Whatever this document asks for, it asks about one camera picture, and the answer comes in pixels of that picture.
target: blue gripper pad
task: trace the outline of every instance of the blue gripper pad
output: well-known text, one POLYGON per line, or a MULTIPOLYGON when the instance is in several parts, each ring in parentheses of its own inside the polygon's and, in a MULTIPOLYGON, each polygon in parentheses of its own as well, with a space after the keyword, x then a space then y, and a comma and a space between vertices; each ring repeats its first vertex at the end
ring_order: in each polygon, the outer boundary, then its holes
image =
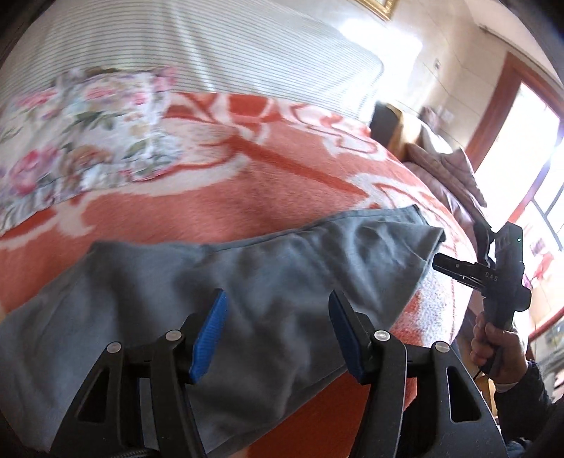
POLYGON ((192 383, 197 383, 208 371, 215 347, 225 324, 229 299, 223 289, 218 291, 211 310, 192 348, 192 365, 190 366, 190 379, 192 379, 192 383))
POLYGON ((354 310, 348 301, 346 304, 342 304, 339 295, 341 294, 333 291, 329 296, 329 318, 333 324, 333 330, 341 347, 341 353, 345 359, 347 369, 357 382, 361 383, 365 377, 362 365, 362 351, 344 307, 348 307, 353 314, 354 310))

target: wall switch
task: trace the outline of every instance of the wall switch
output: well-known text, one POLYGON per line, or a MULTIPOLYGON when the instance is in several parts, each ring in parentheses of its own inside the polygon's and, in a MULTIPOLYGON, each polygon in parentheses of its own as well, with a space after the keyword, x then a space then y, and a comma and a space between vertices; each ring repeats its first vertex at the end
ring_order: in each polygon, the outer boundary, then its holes
POLYGON ((455 115, 452 114, 449 110, 443 108, 440 113, 440 118, 443 120, 445 124, 450 124, 452 120, 455 118, 455 115))

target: person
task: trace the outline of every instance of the person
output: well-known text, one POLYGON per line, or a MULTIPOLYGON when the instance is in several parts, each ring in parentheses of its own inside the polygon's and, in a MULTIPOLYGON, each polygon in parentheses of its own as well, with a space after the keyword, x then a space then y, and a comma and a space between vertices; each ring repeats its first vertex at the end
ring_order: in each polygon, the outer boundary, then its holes
POLYGON ((552 403, 539 366, 527 361, 519 335, 486 323, 482 312, 470 346, 470 359, 479 367, 494 355, 494 346, 503 350, 499 372, 490 378, 509 458, 564 456, 564 398, 552 403))

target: bed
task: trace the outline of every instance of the bed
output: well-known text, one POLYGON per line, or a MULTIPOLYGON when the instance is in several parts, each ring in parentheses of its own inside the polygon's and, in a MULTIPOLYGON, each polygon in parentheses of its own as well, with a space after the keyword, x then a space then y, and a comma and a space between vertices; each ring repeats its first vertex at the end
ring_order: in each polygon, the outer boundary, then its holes
MULTIPOLYGON (((268 0, 57 0, 0 68, 0 106, 74 67, 161 65, 177 72, 159 121, 179 142, 177 162, 126 186, 50 195, 7 228, 0 236, 4 313, 95 240, 220 243, 351 209, 417 204, 445 229, 441 252, 475 261, 453 215, 370 138, 380 60, 334 28, 268 0)), ((452 342, 469 297, 468 288, 431 271, 392 331, 409 344, 452 342)), ((366 396, 341 375, 297 411, 281 412, 278 426, 238 456, 344 458, 366 396)), ((414 396, 409 384, 407 402, 414 396)), ((245 443, 246 433, 232 432, 243 438, 240 446, 254 441, 250 435, 245 443)), ((219 444, 208 451, 235 450, 219 444)))

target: floral pillow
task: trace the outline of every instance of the floral pillow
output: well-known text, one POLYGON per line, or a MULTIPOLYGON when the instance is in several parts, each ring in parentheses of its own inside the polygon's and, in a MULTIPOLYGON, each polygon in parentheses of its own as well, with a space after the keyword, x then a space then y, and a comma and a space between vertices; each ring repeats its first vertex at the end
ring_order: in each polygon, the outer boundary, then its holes
POLYGON ((71 71, 0 117, 0 235, 81 192, 163 173, 180 156, 159 127, 174 71, 71 71))

